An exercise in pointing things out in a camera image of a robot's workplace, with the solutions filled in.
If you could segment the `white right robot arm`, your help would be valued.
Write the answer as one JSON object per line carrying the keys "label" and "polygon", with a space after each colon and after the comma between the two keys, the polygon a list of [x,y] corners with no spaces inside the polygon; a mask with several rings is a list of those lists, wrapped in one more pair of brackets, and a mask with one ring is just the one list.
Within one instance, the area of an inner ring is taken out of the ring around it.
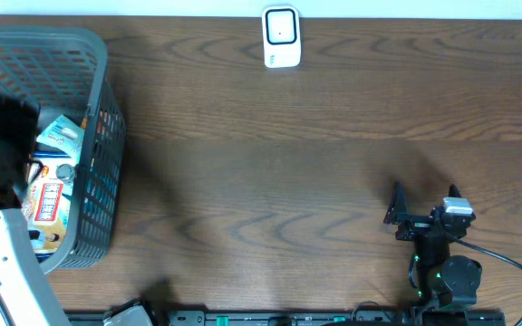
{"label": "white right robot arm", "polygon": [[470,202],[454,185],[441,205],[434,206],[427,215],[416,215],[408,210],[401,184],[394,184],[383,222],[397,226],[397,240],[414,245],[409,282],[422,304],[438,309],[477,303],[481,264],[450,253],[450,244],[464,237],[475,219]]}

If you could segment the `yellow snack bag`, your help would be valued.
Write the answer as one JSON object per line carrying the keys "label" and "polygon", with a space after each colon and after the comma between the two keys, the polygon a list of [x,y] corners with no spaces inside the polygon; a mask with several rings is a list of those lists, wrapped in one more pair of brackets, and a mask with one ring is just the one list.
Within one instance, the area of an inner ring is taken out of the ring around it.
{"label": "yellow snack bag", "polygon": [[76,162],[59,152],[35,152],[22,212],[39,262],[52,256],[67,233]]}

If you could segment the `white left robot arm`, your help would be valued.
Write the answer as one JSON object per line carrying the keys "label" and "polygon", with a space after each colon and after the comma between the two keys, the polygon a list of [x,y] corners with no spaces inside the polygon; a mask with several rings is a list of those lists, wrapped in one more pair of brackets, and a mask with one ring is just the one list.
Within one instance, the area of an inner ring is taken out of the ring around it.
{"label": "white left robot arm", "polygon": [[67,325],[22,212],[39,110],[0,96],[0,325]]}

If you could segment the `light blue wipes pack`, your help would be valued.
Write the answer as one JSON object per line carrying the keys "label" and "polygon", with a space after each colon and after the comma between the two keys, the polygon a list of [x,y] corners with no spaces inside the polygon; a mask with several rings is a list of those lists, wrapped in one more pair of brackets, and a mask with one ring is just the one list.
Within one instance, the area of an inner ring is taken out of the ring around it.
{"label": "light blue wipes pack", "polygon": [[60,115],[42,133],[36,141],[49,147],[59,149],[75,160],[80,159],[84,129],[69,118]]}

